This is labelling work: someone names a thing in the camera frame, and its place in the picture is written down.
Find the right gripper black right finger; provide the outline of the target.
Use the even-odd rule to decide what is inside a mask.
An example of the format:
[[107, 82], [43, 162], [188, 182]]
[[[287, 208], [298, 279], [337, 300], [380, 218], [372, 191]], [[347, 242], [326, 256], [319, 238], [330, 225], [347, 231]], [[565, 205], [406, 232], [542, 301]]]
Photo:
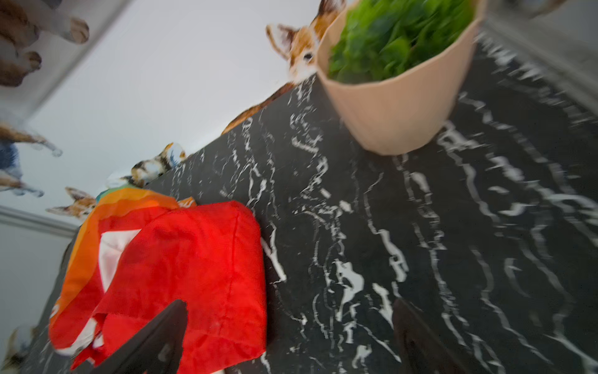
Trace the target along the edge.
[[465, 366], [404, 299], [395, 300], [392, 323], [401, 358], [400, 373], [467, 373]]

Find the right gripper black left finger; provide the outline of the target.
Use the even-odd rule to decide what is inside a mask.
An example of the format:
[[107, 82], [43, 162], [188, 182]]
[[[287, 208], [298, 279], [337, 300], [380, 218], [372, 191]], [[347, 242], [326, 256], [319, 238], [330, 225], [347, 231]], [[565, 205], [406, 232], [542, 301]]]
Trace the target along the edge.
[[176, 374], [187, 322], [186, 303], [175, 300], [92, 372]]

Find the rainbow red hooded kids jacket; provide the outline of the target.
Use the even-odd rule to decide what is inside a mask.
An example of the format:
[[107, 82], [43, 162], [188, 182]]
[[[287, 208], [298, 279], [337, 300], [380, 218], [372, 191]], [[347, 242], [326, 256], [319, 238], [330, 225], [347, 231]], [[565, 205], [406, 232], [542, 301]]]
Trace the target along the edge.
[[266, 275], [254, 214], [111, 189], [79, 229], [48, 336], [60, 355], [105, 362], [172, 302], [188, 317], [181, 373], [215, 373], [267, 346]]

